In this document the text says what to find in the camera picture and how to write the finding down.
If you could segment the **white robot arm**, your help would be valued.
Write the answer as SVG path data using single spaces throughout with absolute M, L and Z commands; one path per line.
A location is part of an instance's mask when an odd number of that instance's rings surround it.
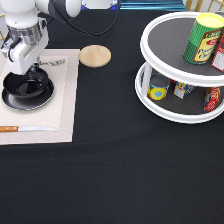
M 82 0 L 0 0 L 8 28 L 1 51 L 11 72 L 24 75 L 48 45 L 47 21 L 39 12 L 66 21 L 75 18 L 81 6 Z

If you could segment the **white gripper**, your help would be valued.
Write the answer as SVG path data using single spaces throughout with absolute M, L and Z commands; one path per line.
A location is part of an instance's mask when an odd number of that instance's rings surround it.
M 47 22 L 39 18 L 34 26 L 28 28 L 8 27 L 8 34 L 1 46 L 1 52 L 8 59 L 12 73 L 24 75 L 29 70 L 30 77 L 42 80 L 43 74 L 39 65 L 34 63 L 38 61 L 47 44 Z

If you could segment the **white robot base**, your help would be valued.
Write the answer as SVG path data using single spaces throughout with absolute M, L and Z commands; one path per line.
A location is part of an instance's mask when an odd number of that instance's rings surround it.
M 83 9 L 117 9 L 119 8 L 119 0 L 82 0 Z

